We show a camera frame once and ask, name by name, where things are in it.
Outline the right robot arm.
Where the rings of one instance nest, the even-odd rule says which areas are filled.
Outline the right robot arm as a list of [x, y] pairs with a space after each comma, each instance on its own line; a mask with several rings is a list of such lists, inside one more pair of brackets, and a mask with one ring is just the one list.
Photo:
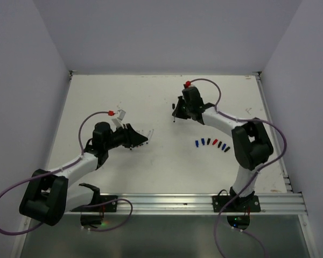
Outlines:
[[230, 189], [229, 205], [235, 211], [243, 210], [248, 205], [248, 197], [254, 195], [257, 169], [273, 154], [273, 146], [263, 123], [259, 119], [241, 119], [220, 114], [213, 103], [203, 102], [194, 86], [182, 90], [172, 116], [192, 119], [232, 138], [239, 167]]

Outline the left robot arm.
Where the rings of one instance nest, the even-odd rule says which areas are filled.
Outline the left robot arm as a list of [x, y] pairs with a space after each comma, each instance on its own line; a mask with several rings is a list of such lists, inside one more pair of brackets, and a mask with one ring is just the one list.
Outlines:
[[148, 138], [136, 132], [130, 124], [112, 130], [107, 122], [97, 123], [92, 138], [77, 159], [55, 171], [38, 169], [32, 174], [19, 213], [54, 226], [65, 212], [73, 209], [97, 210], [101, 205], [99, 188], [80, 183], [76, 193], [68, 193], [68, 189], [85, 175], [101, 168], [111, 149], [120, 146], [132, 149], [147, 141]]

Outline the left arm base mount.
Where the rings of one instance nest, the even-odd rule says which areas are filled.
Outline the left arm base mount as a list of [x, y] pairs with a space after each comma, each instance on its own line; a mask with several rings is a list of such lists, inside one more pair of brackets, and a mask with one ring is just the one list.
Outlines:
[[95, 212], [96, 215], [81, 215], [80, 223], [82, 226], [88, 226], [90, 228], [99, 228], [100, 225], [104, 225], [104, 213], [116, 212], [117, 195], [101, 195], [100, 189], [91, 184], [80, 183], [80, 187], [86, 188], [91, 191], [91, 201], [89, 204], [83, 204], [77, 206], [72, 211], [74, 212]]

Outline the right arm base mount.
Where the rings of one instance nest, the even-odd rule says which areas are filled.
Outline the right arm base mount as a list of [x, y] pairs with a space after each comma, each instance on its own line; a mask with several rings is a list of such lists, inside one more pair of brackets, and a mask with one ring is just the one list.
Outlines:
[[[230, 188], [229, 192], [223, 189], [217, 195], [213, 195], [213, 211], [219, 213], [219, 211], [235, 196], [236, 194], [232, 188]], [[223, 212], [240, 213], [241, 215], [226, 216], [226, 221], [231, 227], [244, 231], [250, 225], [251, 213], [261, 212], [259, 198], [255, 195], [254, 191], [247, 197], [237, 197], [226, 206]]]

